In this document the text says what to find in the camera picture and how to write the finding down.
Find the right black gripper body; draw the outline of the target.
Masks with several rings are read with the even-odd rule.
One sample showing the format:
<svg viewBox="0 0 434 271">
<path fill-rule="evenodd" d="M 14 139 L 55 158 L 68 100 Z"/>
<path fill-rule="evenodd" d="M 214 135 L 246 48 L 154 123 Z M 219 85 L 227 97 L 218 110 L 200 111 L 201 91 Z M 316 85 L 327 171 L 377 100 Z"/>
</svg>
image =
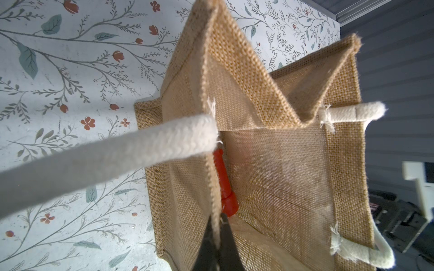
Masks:
<svg viewBox="0 0 434 271">
<path fill-rule="evenodd" d="M 411 248 L 428 261 L 434 259 L 434 223 L 429 222 L 415 204 L 380 190 L 369 190 L 373 219 L 392 247 L 404 254 Z"/>
</svg>

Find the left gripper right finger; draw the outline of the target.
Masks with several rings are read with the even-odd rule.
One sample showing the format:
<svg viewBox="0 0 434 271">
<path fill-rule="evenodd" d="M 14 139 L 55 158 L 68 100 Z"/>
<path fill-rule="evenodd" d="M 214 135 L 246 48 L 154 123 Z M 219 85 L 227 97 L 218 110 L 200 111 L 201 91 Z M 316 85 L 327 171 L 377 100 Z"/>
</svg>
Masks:
<svg viewBox="0 0 434 271">
<path fill-rule="evenodd" d="M 220 216 L 220 248 L 218 249 L 218 266 L 220 271 L 244 271 L 228 217 Z"/>
</svg>

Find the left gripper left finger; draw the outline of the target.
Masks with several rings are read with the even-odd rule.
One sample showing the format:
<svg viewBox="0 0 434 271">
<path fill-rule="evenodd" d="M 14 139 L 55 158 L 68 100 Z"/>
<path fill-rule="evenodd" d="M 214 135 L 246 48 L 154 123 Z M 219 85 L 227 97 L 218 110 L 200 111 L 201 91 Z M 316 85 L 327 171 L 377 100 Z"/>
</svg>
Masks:
<svg viewBox="0 0 434 271">
<path fill-rule="evenodd" d="M 202 243 L 192 268 L 192 271 L 216 271 L 217 270 L 217 248 L 214 243 L 214 236 L 209 218 Z"/>
</svg>

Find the red flashlight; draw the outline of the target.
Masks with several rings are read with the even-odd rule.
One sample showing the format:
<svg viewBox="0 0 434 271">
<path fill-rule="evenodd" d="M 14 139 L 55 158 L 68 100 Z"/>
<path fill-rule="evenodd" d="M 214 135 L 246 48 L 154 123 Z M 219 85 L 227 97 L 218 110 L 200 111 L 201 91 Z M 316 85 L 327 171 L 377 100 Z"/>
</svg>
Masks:
<svg viewBox="0 0 434 271">
<path fill-rule="evenodd" d="M 222 212 L 228 217 L 235 215 L 238 211 L 239 205 L 236 194 L 232 191 L 231 184 L 228 178 L 228 173 L 223 159 L 223 150 L 216 149 L 213 152 L 214 164 L 218 173 Z"/>
</svg>

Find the brown jute tote bag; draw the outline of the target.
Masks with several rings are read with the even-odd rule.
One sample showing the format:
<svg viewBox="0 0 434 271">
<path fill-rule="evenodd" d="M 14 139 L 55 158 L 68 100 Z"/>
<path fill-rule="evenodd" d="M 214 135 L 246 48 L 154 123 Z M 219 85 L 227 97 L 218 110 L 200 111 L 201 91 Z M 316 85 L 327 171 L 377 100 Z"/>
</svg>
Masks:
<svg viewBox="0 0 434 271">
<path fill-rule="evenodd" d="M 301 1 L 2 1 L 3 271 L 189 271 L 222 202 L 247 271 L 395 265 L 371 217 L 358 36 Z"/>
</svg>

